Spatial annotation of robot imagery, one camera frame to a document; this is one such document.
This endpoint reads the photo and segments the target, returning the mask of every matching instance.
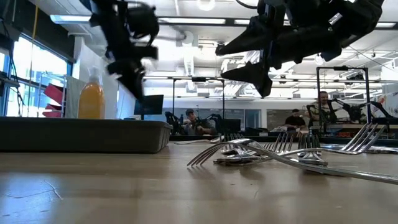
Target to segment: plastic bottle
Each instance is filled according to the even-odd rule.
[[[101,73],[97,67],[89,69],[89,80],[80,93],[80,119],[105,119],[105,95],[101,85]]]

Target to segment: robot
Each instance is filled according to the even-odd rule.
[[[128,8],[120,0],[80,0],[93,12],[92,26],[100,26],[108,42],[109,74],[120,75],[119,81],[138,99],[143,97],[142,78],[145,69],[141,59],[157,59],[157,49],[151,46],[159,33],[155,7],[142,2]],[[250,18],[246,30],[227,45],[219,45],[217,55],[260,50],[258,63],[227,71],[226,79],[252,83],[262,97],[271,93],[268,77],[271,67],[282,63],[301,63],[304,57],[319,54],[330,61],[341,50],[372,32],[379,21],[384,0],[259,0],[258,16]],[[285,14],[289,24],[284,24]],[[139,39],[150,36],[145,45]]]

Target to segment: black shirt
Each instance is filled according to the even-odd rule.
[[[285,124],[289,124],[289,125],[293,125],[293,126],[303,126],[303,125],[305,125],[305,121],[301,117],[295,118],[292,115],[292,116],[286,118]]]

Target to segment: person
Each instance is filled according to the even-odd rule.
[[[321,110],[323,110],[324,112],[327,112],[327,113],[330,112],[328,100],[329,100],[329,93],[326,91],[321,91],[320,92]],[[316,107],[316,108],[314,108],[314,107],[311,108],[312,119],[313,119],[313,121],[319,121],[318,101],[312,103],[312,105],[314,105]],[[310,113],[308,111],[306,111],[304,115],[306,117],[311,118]]]
[[[286,118],[285,126],[294,129],[305,127],[305,121],[300,117],[300,111],[298,109],[292,110],[292,115]]]
[[[216,129],[209,122],[196,125],[197,116],[193,109],[186,110],[185,115],[189,120],[189,123],[185,125],[185,134],[191,136],[202,136],[204,134],[217,135]]]

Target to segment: black tray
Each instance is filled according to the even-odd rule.
[[[153,154],[171,130],[161,121],[0,117],[0,151]]]

